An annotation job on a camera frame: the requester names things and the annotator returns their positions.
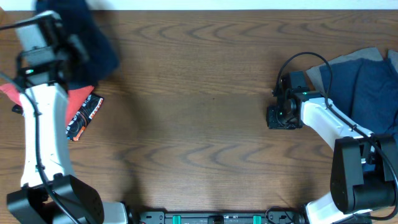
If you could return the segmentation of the dark navy shorts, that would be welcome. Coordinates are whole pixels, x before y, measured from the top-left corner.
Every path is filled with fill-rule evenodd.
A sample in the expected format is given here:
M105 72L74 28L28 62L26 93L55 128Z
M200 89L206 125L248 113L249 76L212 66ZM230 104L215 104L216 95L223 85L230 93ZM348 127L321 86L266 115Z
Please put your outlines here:
M109 40L96 25L85 0L43 0L35 4L36 13L55 11L62 19L63 27L76 34L87 50L90 60L74 69L71 90L96 86L110 76L119 66L119 59Z

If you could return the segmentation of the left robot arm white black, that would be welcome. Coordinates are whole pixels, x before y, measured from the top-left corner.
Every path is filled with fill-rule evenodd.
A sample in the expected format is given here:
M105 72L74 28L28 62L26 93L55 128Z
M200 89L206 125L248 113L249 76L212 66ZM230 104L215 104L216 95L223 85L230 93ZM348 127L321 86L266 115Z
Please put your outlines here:
M65 133L65 84L72 68L87 60L85 49L53 11L13 28L22 45L11 84L23 109L25 165L7 208L21 223L103 223L98 192L75 177Z

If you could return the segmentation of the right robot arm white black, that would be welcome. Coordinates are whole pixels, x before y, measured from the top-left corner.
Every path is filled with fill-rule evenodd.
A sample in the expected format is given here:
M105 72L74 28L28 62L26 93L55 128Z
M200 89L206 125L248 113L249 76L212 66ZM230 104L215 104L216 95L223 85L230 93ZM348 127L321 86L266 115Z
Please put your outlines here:
M371 223L371 211L393 207L397 215L397 144L349 119L303 72L279 75L267 107L270 129L311 127L333 150L330 192L306 204L296 223Z

